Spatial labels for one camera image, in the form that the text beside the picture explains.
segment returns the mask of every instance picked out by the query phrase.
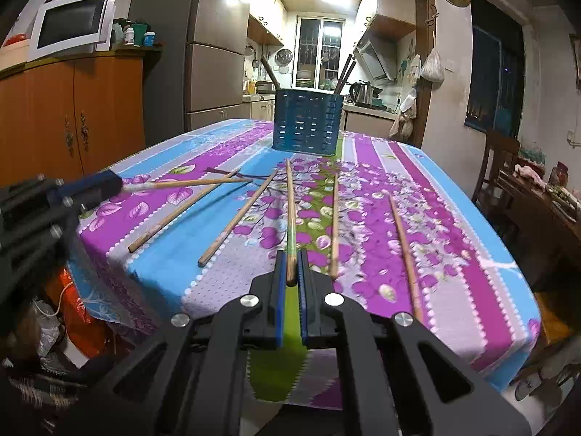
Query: cabinet handle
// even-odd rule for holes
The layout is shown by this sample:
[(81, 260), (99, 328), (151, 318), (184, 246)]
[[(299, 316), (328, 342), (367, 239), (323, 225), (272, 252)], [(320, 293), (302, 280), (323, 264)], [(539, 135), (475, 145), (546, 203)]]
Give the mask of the cabinet handle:
[(65, 142), (70, 156), (73, 157), (73, 133), (71, 133), (68, 116), (65, 116)]
[(85, 151), (89, 151), (89, 128), (85, 124), (85, 112), (81, 112), (81, 136), (85, 144)]

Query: range hood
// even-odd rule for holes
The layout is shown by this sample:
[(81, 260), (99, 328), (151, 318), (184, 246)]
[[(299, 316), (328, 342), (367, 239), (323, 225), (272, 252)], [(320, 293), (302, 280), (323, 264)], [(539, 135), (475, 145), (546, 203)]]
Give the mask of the range hood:
[(364, 36), (355, 48), (355, 56), (374, 82), (397, 82), (396, 43), (374, 35)]

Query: blue plastic basket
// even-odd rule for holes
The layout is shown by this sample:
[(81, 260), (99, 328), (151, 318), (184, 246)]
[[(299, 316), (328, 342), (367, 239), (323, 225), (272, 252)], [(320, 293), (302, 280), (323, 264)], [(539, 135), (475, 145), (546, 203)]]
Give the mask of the blue plastic basket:
[(332, 156), (337, 147), (343, 95), (277, 90), (272, 147)]

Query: window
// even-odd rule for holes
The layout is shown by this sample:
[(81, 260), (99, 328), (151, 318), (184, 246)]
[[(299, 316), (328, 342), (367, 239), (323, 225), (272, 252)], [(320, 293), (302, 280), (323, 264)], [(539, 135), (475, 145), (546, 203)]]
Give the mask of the window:
[(472, 81), (464, 124), (516, 137), (525, 49), (521, 26), (486, 0), (472, 0)]
[(293, 86), (333, 90), (339, 78), (342, 21), (298, 18)]

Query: tablecloth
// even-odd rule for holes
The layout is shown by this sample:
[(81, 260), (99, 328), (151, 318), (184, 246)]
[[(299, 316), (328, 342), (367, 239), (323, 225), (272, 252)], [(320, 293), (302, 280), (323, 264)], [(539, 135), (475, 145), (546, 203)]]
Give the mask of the tablecloth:
[[(539, 311), (505, 246), (460, 188), (421, 150), (341, 132), (335, 156), (272, 149), (272, 123), (227, 120), (179, 135), (115, 164), (125, 183), (220, 177), (206, 169), (280, 176), (255, 202), (206, 267), (198, 258), (242, 207), (256, 184), (221, 185), (139, 250), (127, 246), (203, 187), (121, 194), (86, 213), (79, 233), (96, 274), (70, 269), (89, 312), (150, 334), (178, 310), (217, 311), (273, 269), (285, 247), (284, 160), (291, 158), (297, 242), (310, 267), (327, 272), (333, 173), (339, 176), (336, 291), (371, 313), (411, 311), (393, 195), (410, 242), (426, 326), (502, 389), (540, 329)], [(335, 351), (307, 351), (298, 337), (296, 288), (287, 289), (284, 348), (251, 352), (247, 390), (257, 398), (321, 408), (340, 406)]]

